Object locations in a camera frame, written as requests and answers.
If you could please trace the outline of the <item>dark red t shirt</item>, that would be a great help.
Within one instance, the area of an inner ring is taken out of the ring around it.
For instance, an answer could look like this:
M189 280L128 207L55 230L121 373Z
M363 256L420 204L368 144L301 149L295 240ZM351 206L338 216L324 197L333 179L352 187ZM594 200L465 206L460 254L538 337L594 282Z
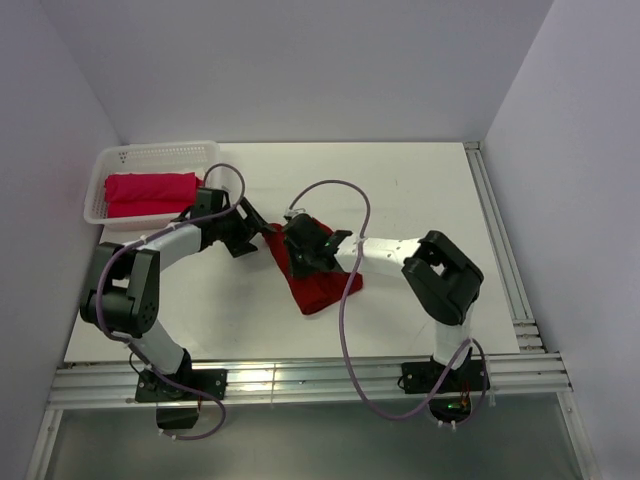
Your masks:
M323 223L319 223L327 232L334 231ZM262 236L283 273L301 313L312 315L338 302L347 285L349 273L344 270L343 273L316 273L307 278L293 278L289 271L289 259L283 244L282 228L286 224L272 223L271 225L275 228L275 232L263 233Z

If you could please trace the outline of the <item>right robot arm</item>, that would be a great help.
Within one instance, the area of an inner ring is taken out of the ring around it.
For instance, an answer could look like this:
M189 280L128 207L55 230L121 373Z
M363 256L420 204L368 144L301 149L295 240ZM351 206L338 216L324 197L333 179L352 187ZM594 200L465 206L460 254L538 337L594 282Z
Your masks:
M452 390L468 374L472 344L468 317L484 274L444 233L423 238L364 238L349 230L326 231L307 213L286 217L284 246L295 278L316 273L364 272L403 278L435 322L433 378Z

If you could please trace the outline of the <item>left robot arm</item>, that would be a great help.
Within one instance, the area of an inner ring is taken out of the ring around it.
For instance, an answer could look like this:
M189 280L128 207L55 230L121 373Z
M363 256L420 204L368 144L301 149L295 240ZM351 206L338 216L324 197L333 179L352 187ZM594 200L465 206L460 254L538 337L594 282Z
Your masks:
M145 389L183 399L196 392L198 380L189 352L158 319L162 271L216 242L234 258L255 252L254 236L274 231L248 200L234 206L226 191L199 187L194 203L163 230L146 239L96 247L79 314L145 363L139 374Z

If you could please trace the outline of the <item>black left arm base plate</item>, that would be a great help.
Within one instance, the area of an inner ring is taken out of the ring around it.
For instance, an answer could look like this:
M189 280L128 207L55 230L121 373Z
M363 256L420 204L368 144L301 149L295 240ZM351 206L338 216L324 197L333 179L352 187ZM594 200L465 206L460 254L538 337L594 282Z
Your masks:
M138 378L135 402L166 403L203 400L203 397L193 393L193 390L205 392L219 400L224 399L227 385L225 369L192 370L184 375L167 375L167 378L173 383L188 387L189 391L172 386L152 371L144 370Z

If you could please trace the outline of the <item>white perforated plastic basket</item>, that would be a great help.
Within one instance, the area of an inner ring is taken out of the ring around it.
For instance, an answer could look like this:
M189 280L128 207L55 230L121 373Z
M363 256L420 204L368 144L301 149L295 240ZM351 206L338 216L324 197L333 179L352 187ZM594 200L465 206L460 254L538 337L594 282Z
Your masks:
M218 160L213 141L108 148L94 164L84 220L114 231L160 228L194 202Z

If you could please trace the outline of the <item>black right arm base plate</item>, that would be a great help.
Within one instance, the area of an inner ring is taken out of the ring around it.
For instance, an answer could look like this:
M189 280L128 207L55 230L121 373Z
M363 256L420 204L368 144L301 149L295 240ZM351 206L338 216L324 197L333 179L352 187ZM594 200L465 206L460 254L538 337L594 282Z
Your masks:
M398 387L405 394L427 394L435 386L444 366L434 360L405 362L401 364ZM466 360L459 369L452 369L440 384L437 393L479 392L491 387L481 360Z

